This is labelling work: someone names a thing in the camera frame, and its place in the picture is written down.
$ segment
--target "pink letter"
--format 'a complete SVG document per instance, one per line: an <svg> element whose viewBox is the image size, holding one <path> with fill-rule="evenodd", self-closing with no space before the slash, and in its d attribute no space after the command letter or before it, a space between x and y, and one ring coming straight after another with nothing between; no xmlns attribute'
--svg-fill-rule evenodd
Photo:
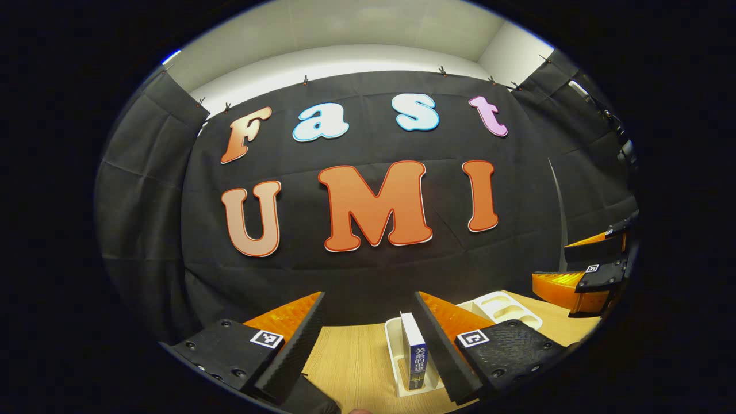
<svg viewBox="0 0 736 414"><path fill-rule="evenodd" d="M493 113L498 113L498 109L495 105L489 104L486 101L486 98L475 97L468 101L468 103L470 103L470 106L478 109L478 113L481 115L483 123L486 125L486 128L493 133L493 135L506 136L506 134L509 133L508 128L496 121L496 116L493 115Z"/></svg>

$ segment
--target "white wall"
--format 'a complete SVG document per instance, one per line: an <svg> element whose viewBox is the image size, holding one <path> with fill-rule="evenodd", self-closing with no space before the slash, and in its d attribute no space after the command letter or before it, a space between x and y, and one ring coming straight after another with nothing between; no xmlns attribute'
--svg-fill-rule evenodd
<svg viewBox="0 0 736 414"><path fill-rule="evenodd" d="M488 73L476 62L461 57L389 45L343 45L300 50L270 57L206 83L191 92L202 106L215 115L225 103L237 105L275 89L310 80L371 71L430 71L486 80Z"/></svg>
<svg viewBox="0 0 736 414"><path fill-rule="evenodd" d="M537 36L505 21L478 59L478 64L496 82L513 86L511 81L520 84L544 62L538 55L547 58L553 50Z"/></svg>

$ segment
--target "ceiling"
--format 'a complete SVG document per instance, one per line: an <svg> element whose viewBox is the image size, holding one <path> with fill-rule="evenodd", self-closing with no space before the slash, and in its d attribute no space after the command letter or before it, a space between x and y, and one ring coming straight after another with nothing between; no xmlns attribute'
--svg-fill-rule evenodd
<svg viewBox="0 0 736 414"><path fill-rule="evenodd" d="M268 57L347 44L409 46L476 62L503 22L462 0L274 0L183 47L169 73L192 92Z"/></svg>

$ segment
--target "book spine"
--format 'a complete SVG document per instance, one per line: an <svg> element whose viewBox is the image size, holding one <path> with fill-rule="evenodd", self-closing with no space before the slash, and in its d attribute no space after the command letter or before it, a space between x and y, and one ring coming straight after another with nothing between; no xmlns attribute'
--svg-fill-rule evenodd
<svg viewBox="0 0 736 414"><path fill-rule="evenodd" d="M409 357L409 390L418 390L424 385L427 371L427 345L413 345Z"/></svg>

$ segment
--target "blue book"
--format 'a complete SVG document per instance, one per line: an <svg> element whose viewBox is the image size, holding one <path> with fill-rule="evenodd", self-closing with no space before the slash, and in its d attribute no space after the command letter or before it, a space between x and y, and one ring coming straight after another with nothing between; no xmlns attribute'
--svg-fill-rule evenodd
<svg viewBox="0 0 736 414"><path fill-rule="evenodd" d="M401 314L403 328L404 360L408 363L409 390L419 390L424 386L424 374L427 371L429 353L422 332L411 313Z"/></svg>

